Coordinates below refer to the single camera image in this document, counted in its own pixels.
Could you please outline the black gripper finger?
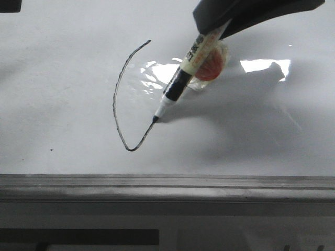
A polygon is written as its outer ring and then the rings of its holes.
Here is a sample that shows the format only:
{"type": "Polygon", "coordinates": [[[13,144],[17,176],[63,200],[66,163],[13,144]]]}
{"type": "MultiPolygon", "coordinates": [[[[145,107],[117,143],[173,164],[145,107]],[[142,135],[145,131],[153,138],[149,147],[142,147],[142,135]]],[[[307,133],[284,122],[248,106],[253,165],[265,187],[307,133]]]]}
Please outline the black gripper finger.
{"type": "Polygon", "coordinates": [[[314,10],[324,3],[323,0],[260,1],[234,16],[220,40],[276,17],[314,10]]]}
{"type": "Polygon", "coordinates": [[[261,1],[200,1],[193,10],[197,30],[201,34],[228,25],[228,33],[234,34],[253,25],[261,1]]]}

